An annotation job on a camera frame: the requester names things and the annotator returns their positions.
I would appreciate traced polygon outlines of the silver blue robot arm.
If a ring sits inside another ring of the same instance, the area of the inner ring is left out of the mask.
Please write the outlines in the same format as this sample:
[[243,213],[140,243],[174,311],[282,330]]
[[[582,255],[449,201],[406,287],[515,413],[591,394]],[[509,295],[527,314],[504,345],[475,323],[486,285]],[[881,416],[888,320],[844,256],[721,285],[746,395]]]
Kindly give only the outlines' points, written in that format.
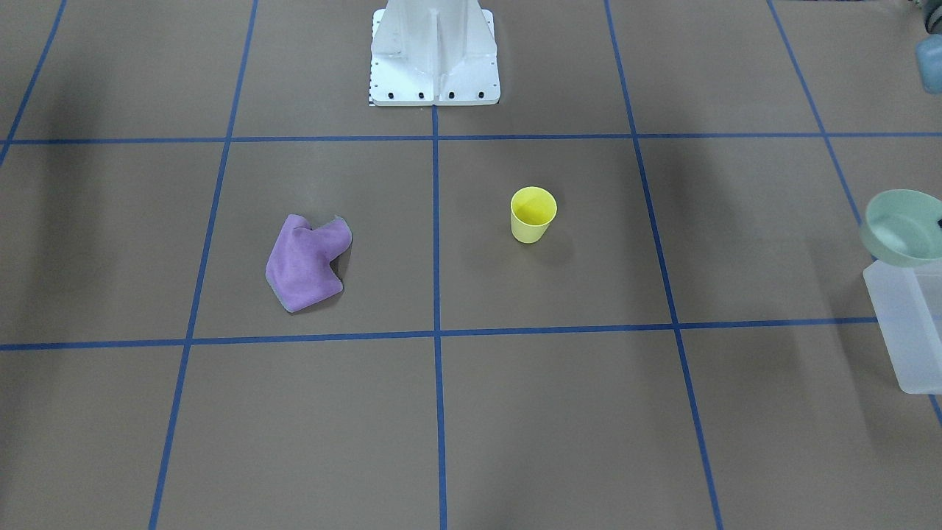
[[941,35],[931,34],[916,44],[916,67],[929,94],[941,93],[941,40]]

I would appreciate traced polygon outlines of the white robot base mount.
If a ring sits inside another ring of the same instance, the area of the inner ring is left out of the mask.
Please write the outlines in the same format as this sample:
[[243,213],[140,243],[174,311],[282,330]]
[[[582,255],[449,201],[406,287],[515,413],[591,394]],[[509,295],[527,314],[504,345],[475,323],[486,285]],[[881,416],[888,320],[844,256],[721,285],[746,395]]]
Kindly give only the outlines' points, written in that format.
[[368,102],[495,105],[495,17],[478,1],[389,1],[372,14]]

